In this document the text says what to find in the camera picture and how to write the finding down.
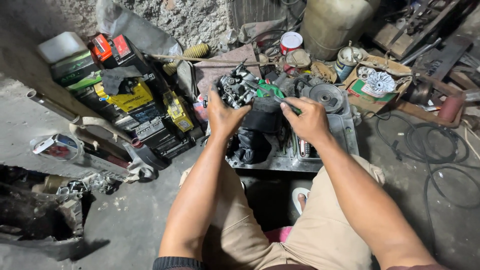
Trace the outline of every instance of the metal pulley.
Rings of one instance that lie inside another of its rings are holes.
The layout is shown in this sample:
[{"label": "metal pulley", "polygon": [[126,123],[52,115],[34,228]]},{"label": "metal pulley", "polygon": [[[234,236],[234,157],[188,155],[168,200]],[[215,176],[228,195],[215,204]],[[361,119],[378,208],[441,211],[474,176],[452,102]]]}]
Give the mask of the metal pulley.
[{"label": "metal pulley", "polygon": [[317,84],[304,88],[301,95],[322,103],[327,113],[336,113],[342,108],[343,95],[335,85]]}]

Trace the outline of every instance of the foot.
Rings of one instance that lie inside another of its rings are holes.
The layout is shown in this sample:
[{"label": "foot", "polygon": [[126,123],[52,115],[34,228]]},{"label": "foot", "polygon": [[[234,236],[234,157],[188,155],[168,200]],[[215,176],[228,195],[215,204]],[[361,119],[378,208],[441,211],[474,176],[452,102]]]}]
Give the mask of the foot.
[{"label": "foot", "polygon": [[308,197],[310,197],[310,192],[307,193],[307,197],[305,197],[305,194],[302,194],[302,193],[298,195],[298,200],[299,200],[300,208],[302,212],[305,209],[305,204],[307,202]]}]

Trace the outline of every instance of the wooden stick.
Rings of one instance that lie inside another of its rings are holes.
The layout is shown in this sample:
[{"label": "wooden stick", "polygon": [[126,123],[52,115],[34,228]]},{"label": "wooden stick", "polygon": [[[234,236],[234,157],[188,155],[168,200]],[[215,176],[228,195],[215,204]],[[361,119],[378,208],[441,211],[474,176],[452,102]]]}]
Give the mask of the wooden stick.
[{"label": "wooden stick", "polygon": [[[204,62],[216,62],[216,63],[231,63],[231,64],[240,64],[241,61],[235,60],[218,60],[218,59],[204,59],[204,58],[192,58],[192,57],[183,57],[180,55],[171,56],[171,55],[159,55],[159,54],[150,54],[151,57],[161,59],[175,59],[175,60],[187,60],[187,61],[204,61]],[[287,63],[287,62],[245,62],[245,65],[290,65],[296,66],[298,63]]]}]

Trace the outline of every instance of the flip-flop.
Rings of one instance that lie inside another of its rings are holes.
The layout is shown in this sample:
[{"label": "flip-flop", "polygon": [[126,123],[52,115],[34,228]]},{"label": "flip-flop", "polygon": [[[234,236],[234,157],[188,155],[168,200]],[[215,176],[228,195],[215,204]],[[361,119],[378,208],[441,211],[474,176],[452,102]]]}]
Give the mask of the flip-flop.
[{"label": "flip-flop", "polygon": [[310,190],[304,188],[304,187],[297,187],[296,189],[293,190],[292,192],[292,201],[293,201],[293,204],[295,205],[295,208],[297,209],[297,211],[300,213],[300,215],[302,214],[302,210],[301,210],[301,207],[300,207],[300,202],[299,202],[299,194],[304,194],[305,195],[305,203],[307,202],[307,194],[310,192]]}]

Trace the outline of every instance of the person's right hand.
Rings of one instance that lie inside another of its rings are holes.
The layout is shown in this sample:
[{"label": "person's right hand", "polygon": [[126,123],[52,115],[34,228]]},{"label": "person's right hand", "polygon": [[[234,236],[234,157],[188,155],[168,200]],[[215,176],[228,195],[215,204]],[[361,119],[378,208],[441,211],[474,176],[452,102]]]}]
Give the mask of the person's right hand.
[{"label": "person's right hand", "polygon": [[321,103],[306,97],[285,100],[301,110],[301,114],[296,115],[288,104],[285,102],[280,104],[283,115],[300,139],[315,145],[330,137],[327,114]]}]

